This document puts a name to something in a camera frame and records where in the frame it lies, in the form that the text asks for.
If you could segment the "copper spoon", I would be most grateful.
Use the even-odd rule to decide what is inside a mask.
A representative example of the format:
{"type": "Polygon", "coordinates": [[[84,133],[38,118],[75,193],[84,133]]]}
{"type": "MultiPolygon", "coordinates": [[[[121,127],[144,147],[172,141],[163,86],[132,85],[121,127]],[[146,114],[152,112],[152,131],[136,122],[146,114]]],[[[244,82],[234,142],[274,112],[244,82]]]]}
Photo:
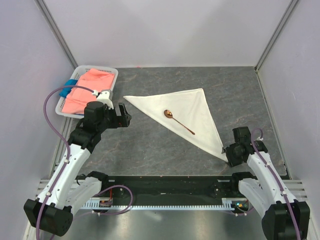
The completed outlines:
{"type": "Polygon", "coordinates": [[[188,127],[186,127],[184,124],[182,124],[180,121],[178,121],[177,119],[175,119],[175,118],[173,117],[173,114],[172,114],[172,112],[171,112],[170,110],[165,109],[165,110],[163,111],[163,114],[164,114],[164,116],[165,116],[166,118],[172,119],[172,120],[176,121],[178,124],[180,124],[180,125],[181,125],[182,127],[184,127],[186,130],[188,130],[192,135],[195,135],[195,134],[196,134],[194,131],[192,131],[191,129],[189,129],[188,127]]]}

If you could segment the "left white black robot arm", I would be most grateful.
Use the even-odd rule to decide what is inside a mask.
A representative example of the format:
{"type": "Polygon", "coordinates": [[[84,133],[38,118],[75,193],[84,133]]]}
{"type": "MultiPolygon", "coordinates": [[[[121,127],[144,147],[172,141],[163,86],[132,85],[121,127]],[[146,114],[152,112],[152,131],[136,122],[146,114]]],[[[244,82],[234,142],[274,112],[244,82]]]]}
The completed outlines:
{"type": "Polygon", "coordinates": [[[32,227],[35,238],[40,231],[52,236],[63,236],[70,229],[74,215],[92,197],[104,197],[110,191],[108,175],[92,171],[84,182],[71,189],[83,164],[101,141],[108,129],[125,128],[132,119],[124,103],[119,103],[120,115],[114,108],[100,101],[89,102],[84,117],[66,140],[66,152],[56,171],[36,199],[27,199],[23,209],[32,227]]]}

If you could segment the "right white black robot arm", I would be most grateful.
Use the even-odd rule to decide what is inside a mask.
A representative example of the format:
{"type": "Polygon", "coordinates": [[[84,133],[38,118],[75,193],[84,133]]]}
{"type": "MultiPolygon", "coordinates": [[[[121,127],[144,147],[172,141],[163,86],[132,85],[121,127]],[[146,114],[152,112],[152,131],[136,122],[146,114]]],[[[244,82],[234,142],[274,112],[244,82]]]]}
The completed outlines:
{"type": "Polygon", "coordinates": [[[247,126],[232,130],[234,143],[223,148],[231,167],[246,163],[252,172],[231,176],[229,191],[242,195],[261,217],[263,233],[268,240],[305,240],[308,236],[310,208],[299,201],[276,171],[263,137],[254,139],[247,126]]]}

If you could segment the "white cloth napkin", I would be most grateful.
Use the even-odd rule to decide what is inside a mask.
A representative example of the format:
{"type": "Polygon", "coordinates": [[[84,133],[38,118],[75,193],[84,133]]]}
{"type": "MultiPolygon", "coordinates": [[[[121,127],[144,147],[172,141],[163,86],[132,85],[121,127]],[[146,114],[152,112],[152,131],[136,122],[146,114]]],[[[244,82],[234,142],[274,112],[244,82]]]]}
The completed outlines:
{"type": "Polygon", "coordinates": [[[207,104],[202,88],[150,96],[123,97],[141,112],[203,151],[227,162],[223,143],[207,104]],[[173,117],[195,132],[191,134],[173,119],[165,117],[170,110],[173,117]]]}

